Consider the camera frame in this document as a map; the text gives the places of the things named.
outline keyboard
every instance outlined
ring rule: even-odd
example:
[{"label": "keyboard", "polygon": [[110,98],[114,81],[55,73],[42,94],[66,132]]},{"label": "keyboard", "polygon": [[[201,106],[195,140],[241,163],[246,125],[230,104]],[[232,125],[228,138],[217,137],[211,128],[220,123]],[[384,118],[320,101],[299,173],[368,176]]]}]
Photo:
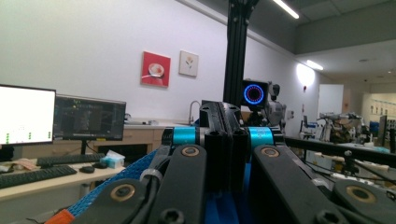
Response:
[{"label": "keyboard", "polygon": [[66,175],[74,175],[76,173],[77,171],[70,166],[62,165],[20,174],[0,175],[0,189],[34,183],[37,181],[52,179]]},{"label": "keyboard", "polygon": [[37,158],[37,166],[52,166],[62,164],[98,162],[105,156],[104,153],[85,154],[85,155],[66,155],[56,157],[39,157]]}]

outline white monitor screen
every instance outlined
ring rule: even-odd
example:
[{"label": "white monitor screen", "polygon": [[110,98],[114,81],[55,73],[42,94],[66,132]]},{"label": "white monitor screen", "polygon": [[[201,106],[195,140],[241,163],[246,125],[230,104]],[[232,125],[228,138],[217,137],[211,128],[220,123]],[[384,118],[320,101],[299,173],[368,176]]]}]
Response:
[{"label": "white monitor screen", "polygon": [[0,85],[0,145],[52,142],[55,90]]}]

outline ceiling light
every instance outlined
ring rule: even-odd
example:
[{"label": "ceiling light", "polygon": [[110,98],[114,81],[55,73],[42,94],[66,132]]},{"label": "ceiling light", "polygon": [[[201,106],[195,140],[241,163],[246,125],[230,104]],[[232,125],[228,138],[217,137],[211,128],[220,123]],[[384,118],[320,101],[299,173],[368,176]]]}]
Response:
[{"label": "ceiling light", "polygon": [[299,18],[298,14],[295,11],[293,11],[293,9],[291,9],[288,5],[282,2],[282,0],[274,0],[274,2],[277,3],[283,9],[285,9],[285,11],[287,11],[294,19]]},{"label": "ceiling light", "polygon": [[306,64],[313,69],[323,70],[323,67],[320,64],[314,63],[311,60],[306,61]]}]

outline black vertical post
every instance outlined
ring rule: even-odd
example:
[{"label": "black vertical post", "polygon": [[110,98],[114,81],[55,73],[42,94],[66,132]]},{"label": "black vertical post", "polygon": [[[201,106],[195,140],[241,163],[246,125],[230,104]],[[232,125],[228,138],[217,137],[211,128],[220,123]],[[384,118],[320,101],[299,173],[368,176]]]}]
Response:
[{"label": "black vertical post", "polygon": [[248,22],[259,0],[230,0],[223,102],[241,106]]}]

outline wall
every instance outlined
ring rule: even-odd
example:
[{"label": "wall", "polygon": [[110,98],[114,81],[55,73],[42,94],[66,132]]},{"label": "wall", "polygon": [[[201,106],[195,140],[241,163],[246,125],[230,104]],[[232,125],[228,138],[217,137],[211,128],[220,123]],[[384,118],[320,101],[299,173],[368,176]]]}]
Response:
[{"label": "wall", "polygon": [[[0,83],[126,101],[134,118],[187,120],[191,101],[222,100],[227,27],[206,15],[177,1],[3,0]],[[330,80],[316,74],[303,92],[293,57],[253,36],[245,77],[281,86],[278,101],[296,112],[287,135],[297,136],[303,105],[314,117],[318,84]],[[199,55],[196,78],[178,74],[182,49]],[[140,84],[143,51],[171,58],[168,88]]]}]

